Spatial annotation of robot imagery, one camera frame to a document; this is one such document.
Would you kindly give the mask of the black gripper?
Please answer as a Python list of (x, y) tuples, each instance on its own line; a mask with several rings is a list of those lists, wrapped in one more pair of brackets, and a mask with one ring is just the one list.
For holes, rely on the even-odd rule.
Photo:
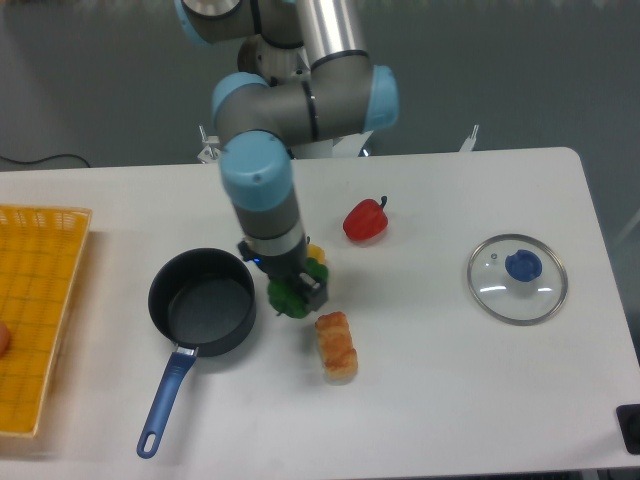
[(307, 271), (305, 238), (244, 238), (237, 247), (245, 262), (254, 263), (270, 279), (294, 287), (306, 313), (318, 311), (328, 301), (327, 281)]

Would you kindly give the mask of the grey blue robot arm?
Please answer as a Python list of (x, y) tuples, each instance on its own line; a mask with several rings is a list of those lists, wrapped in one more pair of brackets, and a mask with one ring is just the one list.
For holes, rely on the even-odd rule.
[(327, 277), (307, 264), (292, 149), (392, 126), (399, 91), (371, 62), (352, 1), (179, 1), (186, 34), (255, 51), (212, 96), (224, 189), (244, 237), (239, 250), (279, 294), (275, 309), (301, 318), (327, 301)]

